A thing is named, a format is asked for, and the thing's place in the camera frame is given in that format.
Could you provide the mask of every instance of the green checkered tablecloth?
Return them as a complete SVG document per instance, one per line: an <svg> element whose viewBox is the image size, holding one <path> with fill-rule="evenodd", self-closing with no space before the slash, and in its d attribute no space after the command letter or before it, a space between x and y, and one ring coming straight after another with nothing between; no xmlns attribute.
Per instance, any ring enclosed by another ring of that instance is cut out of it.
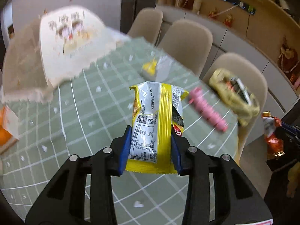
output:
<svg viewBox="0 0 300 225"><path fill-rule="evenodd" d="M20 136L1 155L4 175L0 178L0 188L22 219L68 156L93 155L109 146L113 138L123 135L132 121L134 91L129 86L145 81L139 74L143 63L164 54L144 39L134 39L91 64L78 78L61 84L51 103L9 104L19 117ZM206 154L235 156L237 118L218 96L178 62L174 62L164 83L188 91L195 86L202 87L205 98L224 116L229 128L225 133L215 130L184 101L183 136ZM90 180L88 175L86 220L90 217ZM112 177L112 188L118 224L181 224L188 177L125 171L119 178ZM211 217L213 203L211 185Z"/></svg>

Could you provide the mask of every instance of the beige chair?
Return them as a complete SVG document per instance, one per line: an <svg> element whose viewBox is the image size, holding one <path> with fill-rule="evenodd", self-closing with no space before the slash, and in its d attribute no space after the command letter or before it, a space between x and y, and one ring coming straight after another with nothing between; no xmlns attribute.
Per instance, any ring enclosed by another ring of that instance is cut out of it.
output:
<svg viewBox="0 0 300 225"><path fill-rule="evenodd" d="M263 74L251 62L238 54L225 53L211 65L203 78L205 83L209 82L211 75L217 68L225 68L237 75L249 90L255 94L259 101L260 109L263 109L268 93L267 82ZM240 162L241 169L256 187L260 195L264 197L272 175L271 170L266 164L267 144L261 137L247 145L244 149L247 137L257 118L260 118L260 115L253 118L246 127L239 127L238 156L235 159Z"/></svg>
<svg viewBox="0 0 300 225"><path fill-rule="evenodd" d="M130 37L144 37L146 41L154 44L163 21L163 12L154 8L142 9L135 18L129 32Z"/></svg>
<svg viewBox="0 0 300 225"><path fill-rule="evenodd" d="M187 19L174 22L158 45L197 76L200 76L211 47L210 30Z"/></svg>

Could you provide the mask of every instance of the yellow package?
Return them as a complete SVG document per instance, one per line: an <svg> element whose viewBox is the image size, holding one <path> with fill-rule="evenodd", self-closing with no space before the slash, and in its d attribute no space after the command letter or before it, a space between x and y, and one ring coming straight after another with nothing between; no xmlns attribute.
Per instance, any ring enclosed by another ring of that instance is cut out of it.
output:
<svg viewBox="0 0 300 225"><path fill-rule="evenodd" d="M130 89L134 89L135 100L126 170L176 173L170 155L171 127L173 123L177 132L183 132L181 101L188 92L157 82L144 82Z"/></svg>

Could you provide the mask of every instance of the metal bolt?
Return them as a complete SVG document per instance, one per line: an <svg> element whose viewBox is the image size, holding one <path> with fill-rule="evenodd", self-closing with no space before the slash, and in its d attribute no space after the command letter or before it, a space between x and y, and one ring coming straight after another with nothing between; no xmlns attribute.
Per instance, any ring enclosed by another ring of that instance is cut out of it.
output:
<svg viewBox="0 0 300 225"><path fill-rule="evenodd" d="M113 150L112 150L112 148L110 148L110 147L105 147L104 149L103 149L103 152L105 153L105 154L109 154L109 153L111 153Z"/></svg>
<svg viewBox="0 0 300 225"><path fill-rule="evenodd" d="M76 161L77 158L78 158L77 155L72 155L72 156L69 157L69 160L70 160L71 162L73 162L73 161Z"/></svg>
<svg viewBox="0 0 300 225"><path fill-rule="evenodd" d="M229 160L230 160L230 155L224 154L224 155L222 156L222 158L223 158L223 160L225 160L225 161L229 161Z"/></svg>
<svg viewBox="0 0 300 225"><path fill-rule="evenodd" d="M190 146L188 148L188 151L191 152L191 153L195 153L197 151L197 147L194 147L194 146Z"/></svg>

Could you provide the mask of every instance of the chair backrest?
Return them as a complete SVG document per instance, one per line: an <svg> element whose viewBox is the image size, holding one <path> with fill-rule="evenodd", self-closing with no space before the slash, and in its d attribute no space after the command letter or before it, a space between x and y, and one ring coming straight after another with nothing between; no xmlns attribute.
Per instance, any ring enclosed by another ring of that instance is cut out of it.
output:
<svg viewBox="0 0 300 225"><path fill-rule="evenodd" d="M214 61L202 81L208 84L210 77L218 68L225 68L237 75L245 86L256 96L259 101L260 111L262 111L267 98L268 85L263 74L251 62L236 53L225 53ZM239 127L238 158L240 158L242 154L247 137L257 118L260 118L260 115L254 117L246 127Z"/></svg>
<svg viewBox="0 0 300 225"><path fill-rule="evenodd" d="M181 19L172 24L158 47L200 76L212 47L212 33L203 25Z"/></svg>
<svg viewBox="0 0 300 225"><path fill-rule="evenodd" d="M163 12L154 8L142 9L135 18L129 32L130 37L144 37L146 41L154 44L163 21Z"/></svg>

